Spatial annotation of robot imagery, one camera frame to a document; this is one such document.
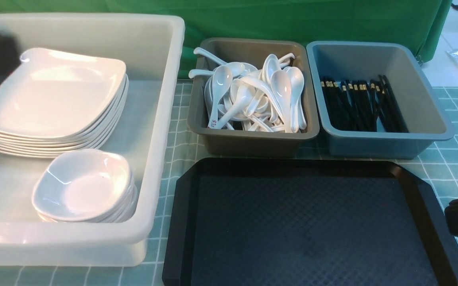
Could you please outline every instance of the green cloth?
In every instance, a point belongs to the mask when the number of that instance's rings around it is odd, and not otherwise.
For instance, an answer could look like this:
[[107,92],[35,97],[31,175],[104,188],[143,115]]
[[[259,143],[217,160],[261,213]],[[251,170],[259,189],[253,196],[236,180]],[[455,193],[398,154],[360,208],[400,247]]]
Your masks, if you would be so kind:
[[192,50],[210,37],[392,42],[428,61],[451,0],[0,0],[7,12],[116,12],[177,15],[185,20],[179,77]]

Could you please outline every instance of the stack of plates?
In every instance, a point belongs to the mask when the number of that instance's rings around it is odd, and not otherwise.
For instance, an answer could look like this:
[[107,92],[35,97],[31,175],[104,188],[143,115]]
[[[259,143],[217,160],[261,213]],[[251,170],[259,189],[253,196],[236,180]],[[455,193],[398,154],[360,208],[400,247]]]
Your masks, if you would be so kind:
[[52,161],[33,190],[46,222],[123,222],[135,212],[138,191],[120,155],[86,149]]
[[100,148],[125,106],[125,63],[43,48],[21,62],[0,85],[0,153],[56,158]]

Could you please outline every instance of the chopstick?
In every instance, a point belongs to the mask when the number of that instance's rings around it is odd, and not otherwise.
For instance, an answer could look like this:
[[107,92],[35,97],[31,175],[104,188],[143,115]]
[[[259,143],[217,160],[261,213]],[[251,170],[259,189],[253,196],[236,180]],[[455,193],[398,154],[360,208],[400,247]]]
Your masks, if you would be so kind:
[[390,87],[390,82],[388,81],[388,78],[385,75],[379,75],[379,79],[383,87],[386,89],[388,106],[391,110],[393,120],[395,121],[396,126],[398,127],[397,131],[402,133],[409,132],[404,123],[404,120],[402,119],[402,116],[400,116],[400,112],[398,111],[398,105],[395,98],[395,94],[393,94],[393,90]]
[[321,86],[330,123],[339,130],[378,132],[378,119],[385,132],[408,132],[388,78],[342,80],[322,77]]

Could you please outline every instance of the black serving tray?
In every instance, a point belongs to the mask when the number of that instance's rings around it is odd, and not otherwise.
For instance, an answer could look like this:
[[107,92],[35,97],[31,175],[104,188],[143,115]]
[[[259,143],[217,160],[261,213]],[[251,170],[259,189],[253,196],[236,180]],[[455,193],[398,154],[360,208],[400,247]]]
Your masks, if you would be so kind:
[[456,286],[429,186],[380,161],[207,158],[176,184],[165,286]]

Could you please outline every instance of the grid pattern tablecloth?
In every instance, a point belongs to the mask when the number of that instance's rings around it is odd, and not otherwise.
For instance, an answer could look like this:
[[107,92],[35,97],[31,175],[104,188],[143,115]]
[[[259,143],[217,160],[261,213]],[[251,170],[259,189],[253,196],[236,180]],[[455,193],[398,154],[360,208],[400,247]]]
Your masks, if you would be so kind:
[[[177,179],[192,165],[206,157],[204,145],[189,132],[187,112],[191,81],[180,81],[169,127],[160,198],[145,261],[133,268],[89,267],[0,267],[0,286],[161,286],[161,274],[171,222]],[[430,146],[413,160],[394,160],[430,183],[439,203],[445,207],[458,198],[458,88],[435,88],[443,107],[456,127],[456,136]],[[297,158],[335,159],[322,140],[309,142],[298,150]]]

